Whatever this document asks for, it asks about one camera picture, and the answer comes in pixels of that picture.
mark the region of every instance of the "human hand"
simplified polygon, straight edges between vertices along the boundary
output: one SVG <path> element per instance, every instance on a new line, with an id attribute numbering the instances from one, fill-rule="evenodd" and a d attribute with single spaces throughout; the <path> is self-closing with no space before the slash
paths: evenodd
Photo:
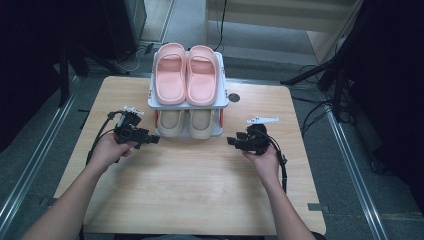
<path id="1" fill-rule="evenodd" d="M 242 154 L 253 163 L 256 173 L 265 187 L 269 184 L 279 184 L 277 151 L 272 146 L 269 146 L 266 152 L 260 156 L 247 151 L 243 151 Z"/>
<path id="2" fill-rule="evenodd" d="M 132 154 L 130 149 L 137 145 L 136 142 L 132 141 L 118 144 L 117 140 L 118 136 L 115 133 L 109 133 L 100 138 L 87 166 L 94 168 L 100 173 L 104 173 L 121 156 L 130 156 Z"/>

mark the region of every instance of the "person's left arm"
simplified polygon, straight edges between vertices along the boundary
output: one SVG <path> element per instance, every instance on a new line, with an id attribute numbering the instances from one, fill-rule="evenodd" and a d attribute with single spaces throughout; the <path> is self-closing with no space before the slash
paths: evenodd
<path id="1" fill-rule="evenodd" d="M 106 134 L 99 140 L 89 164 L 22 239 L 76 239 L 100 177 L 120 156 L 129 156 L 136 144 L 117 144 L 115 138 Z"/>

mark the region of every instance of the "wooden tabletop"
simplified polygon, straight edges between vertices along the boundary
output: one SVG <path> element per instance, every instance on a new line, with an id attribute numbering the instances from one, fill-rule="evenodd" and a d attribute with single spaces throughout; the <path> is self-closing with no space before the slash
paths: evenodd
<path id="1" fill-rule="evenodd" d="M 150 80 L 108 77 L 98 93 L 54 197 L 85 166 L 87 153 L 107 114 L 134 106 L 145 115 L 137 127 L 155 133 L 147 104 Z M 161 138 L 121 158 L 100 179 L 85 220 L 86 232 L 206 235 L 275 235 L 268 198 L 251 163 L 227 137 L 245 132 L 246 120 L 278 117 L 266 125 L 289 160 L 290 201 L 311 231 L 325 233 L 321 211 L 290 92 L 283 86 L 227 83 L 239 102 L 224 110 L 222 135 L 207 140 Z M 105 130 L 113 129 L 117 116 Z"/>

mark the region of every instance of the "dark round hole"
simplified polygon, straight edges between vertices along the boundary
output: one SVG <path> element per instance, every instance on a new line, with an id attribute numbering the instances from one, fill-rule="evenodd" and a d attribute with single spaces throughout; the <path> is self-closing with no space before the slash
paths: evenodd
<path id="1" fill-rule="evenodd" d="M 230 100 L 231 102 L 238 102 L 240 101 L 240 96 L 237 93 L 231 93 L 230 95 L 228 95 L 228 100 Z"/>

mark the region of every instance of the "forearm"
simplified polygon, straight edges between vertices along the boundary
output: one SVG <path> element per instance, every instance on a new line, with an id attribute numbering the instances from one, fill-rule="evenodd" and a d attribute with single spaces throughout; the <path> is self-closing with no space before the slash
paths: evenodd
<path id="1" fill-rule="evenodd" d="M 278 239 L 315 239 L 290 203 L 278 180 L 264 183 L 264 186 L 271 204 Z"/>
<path id="2" fill-rule="evenodd" d="M 23 239 L 75 239 L 101 173 L 85 168 Z"/>

